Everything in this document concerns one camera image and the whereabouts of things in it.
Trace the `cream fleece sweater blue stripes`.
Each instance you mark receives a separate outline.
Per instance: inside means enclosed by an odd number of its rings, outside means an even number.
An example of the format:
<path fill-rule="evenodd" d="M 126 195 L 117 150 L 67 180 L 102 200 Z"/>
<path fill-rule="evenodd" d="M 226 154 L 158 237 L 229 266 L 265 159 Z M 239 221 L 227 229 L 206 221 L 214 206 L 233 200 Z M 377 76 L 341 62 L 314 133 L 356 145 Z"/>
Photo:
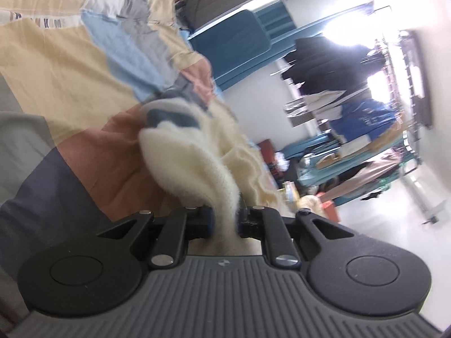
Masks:
<path fill-rule="evenodd" d="M 238 234 L 238 209 L 266 206 L 288 215 L 260 151 L 241 131 L 230 109 L 169 91 L 144 104 L 139 144 L 145 164 L 164 191 L 187 207 L 214 211 L 213 236 L 191 242 L 197 255 L 255 255 L 258 241 Z"/>

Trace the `orange cardboard box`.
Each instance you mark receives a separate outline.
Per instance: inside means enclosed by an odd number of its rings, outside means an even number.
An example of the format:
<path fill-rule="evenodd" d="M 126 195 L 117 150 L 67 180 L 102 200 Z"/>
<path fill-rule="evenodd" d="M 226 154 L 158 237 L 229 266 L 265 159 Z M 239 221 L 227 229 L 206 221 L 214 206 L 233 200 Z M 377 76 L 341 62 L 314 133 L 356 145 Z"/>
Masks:
<path fill-rule="evenodd" d="M 323 201 L 322 196 L 324 195 L 324 192 L 317 193 L 317 197 L 320 199 L 323 213 L 325 214 L 326 218 L 328 218 L 330 221 L 339 223 L 340 218 L 336 210 L 335 203 L 332 200 Z"/>

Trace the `cream pile of bedding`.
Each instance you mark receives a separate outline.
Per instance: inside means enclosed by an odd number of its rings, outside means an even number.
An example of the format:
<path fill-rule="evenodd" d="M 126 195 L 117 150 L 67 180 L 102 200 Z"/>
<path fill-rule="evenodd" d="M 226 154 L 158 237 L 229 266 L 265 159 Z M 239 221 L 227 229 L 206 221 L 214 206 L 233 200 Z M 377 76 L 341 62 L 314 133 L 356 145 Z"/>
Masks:
<path fill-rule="evenodd" d="M 308 208 L 314 214 L 320 216 L 324 215 L 322 202 L 315 195 L 305 195 L 302 198 L 300 198 L 297 202 L 297 208 L 298 209 Z"/>

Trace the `pink hanging coat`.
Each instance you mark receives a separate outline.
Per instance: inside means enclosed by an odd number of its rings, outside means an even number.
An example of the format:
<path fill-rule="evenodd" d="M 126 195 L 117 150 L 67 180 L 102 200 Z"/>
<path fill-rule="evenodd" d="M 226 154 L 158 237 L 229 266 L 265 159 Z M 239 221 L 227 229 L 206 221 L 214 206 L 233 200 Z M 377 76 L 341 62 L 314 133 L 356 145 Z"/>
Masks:
<path fill-rule="evenodd" d="M 342 205 L 355 198 L 389 187 L 401 174 L 401 169 L 415 156 L 406 151 L 389 149 L 358 166 L 339 174 L 336 185 L 318 194 L 322 202 Z"/>

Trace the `red storage box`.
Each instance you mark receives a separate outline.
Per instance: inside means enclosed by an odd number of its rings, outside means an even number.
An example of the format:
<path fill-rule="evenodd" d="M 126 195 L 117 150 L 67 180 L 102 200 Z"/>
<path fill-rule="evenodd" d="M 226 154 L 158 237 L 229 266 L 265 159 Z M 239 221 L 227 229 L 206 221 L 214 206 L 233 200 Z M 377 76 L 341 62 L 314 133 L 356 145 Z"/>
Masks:
<path fill-rule="evenodd" d="M 260 150 L 264 163 L 267 165 L 270 172 L 272 174 L 275 174 L 277 172 L 277 168 L 275 159 L 275 149 L 273 147 L 272 142 L 269 139 L 266 139 L 258 143 L 257 146 Z"/>

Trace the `blue white varsity jacket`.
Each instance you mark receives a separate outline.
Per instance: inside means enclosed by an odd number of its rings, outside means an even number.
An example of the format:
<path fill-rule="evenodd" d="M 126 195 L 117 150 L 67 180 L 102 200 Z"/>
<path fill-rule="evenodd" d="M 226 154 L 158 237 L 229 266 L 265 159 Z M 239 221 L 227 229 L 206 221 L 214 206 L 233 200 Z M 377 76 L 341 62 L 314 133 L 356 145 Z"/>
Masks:
<path fill-rule="evenodd" d="M 396 121 L 396 112 L 374 99 L 347 101 L 324 113 L 332 130 L 344 141 L 367 137 L 373 141 Z"/>

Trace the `striped hanging garment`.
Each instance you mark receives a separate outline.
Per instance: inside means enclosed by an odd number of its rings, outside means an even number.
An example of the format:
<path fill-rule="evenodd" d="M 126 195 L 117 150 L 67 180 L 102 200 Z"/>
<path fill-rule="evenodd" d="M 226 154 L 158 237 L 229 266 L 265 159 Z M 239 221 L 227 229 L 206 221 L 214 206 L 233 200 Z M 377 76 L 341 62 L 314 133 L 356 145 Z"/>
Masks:
<path fill-rule="evenodd" d="M 313 113 L 308 109 L 302 98 L 288 101 L 284 105 L 284 112 L 293 127 L 315 120 Z"/>

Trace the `patchwork pastel quilt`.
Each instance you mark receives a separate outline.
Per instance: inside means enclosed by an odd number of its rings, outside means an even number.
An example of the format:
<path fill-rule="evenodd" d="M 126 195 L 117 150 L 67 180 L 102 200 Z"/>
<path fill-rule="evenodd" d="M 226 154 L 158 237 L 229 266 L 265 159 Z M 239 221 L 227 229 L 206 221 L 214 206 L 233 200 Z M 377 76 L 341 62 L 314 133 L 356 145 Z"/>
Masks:
<path fill-rule="evenodd" d="M 21 264 L 55 243 L 174 198 L 138 143 L 141 108 L 214 96 L 175 0 L 1 0 L 1 328 L 28 310 Z"/>

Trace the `blue curtain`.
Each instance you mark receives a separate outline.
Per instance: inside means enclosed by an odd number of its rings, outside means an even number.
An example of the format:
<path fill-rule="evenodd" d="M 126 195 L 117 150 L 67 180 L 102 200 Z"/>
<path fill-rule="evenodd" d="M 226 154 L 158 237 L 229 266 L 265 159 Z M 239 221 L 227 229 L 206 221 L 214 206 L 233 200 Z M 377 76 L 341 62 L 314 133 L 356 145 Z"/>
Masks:
<path fill-rule="evenodd" d="M 302 37 L 315 37 L 322 33 L 325 26 L 333 19 L 341 15 L 349 14 L 351 12 L 373 12 L 373 3 L 359 5 L 350 8 L 343 12 L 330 15 L 329 17 L 321 18 L 318 21 L 308 23 L 302 27 L 297 28 L 293 18 L 290 16 L 288 10 L 282 2 L 277 2 L 266 8 L 257 11 L 255 14 L 261 22 L 264 30 L 270 38 L 272 44 L 277 44 L 284 39 L 300 39 Z"/>

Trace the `blue upholstered chair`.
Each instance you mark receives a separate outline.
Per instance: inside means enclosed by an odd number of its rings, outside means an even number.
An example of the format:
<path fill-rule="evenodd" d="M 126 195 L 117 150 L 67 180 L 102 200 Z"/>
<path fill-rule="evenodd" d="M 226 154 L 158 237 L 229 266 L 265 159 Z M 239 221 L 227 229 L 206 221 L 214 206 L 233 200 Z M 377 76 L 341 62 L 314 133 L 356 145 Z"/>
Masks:
<path fill-rule="evenodd" d="M 266 53 L 271 41 L 257 15 L 249 10 L 228 17 L 192 37 L 195 51 L 210 62 L 216 86 L 229 88 L 238 68 Z"/>

